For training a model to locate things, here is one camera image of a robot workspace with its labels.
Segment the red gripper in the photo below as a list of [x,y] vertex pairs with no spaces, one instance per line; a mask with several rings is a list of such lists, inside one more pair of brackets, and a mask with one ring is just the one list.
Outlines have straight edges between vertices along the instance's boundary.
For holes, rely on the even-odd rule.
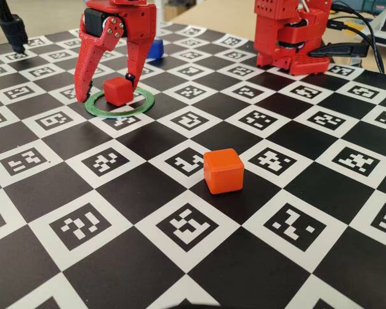
[[94,72],[106,51],[127,39],[126,79],[137,87],[156,35],[156,7],[146,1],[88,1],[79,27],[80,52],[75,68],[75,94],[85,102]]

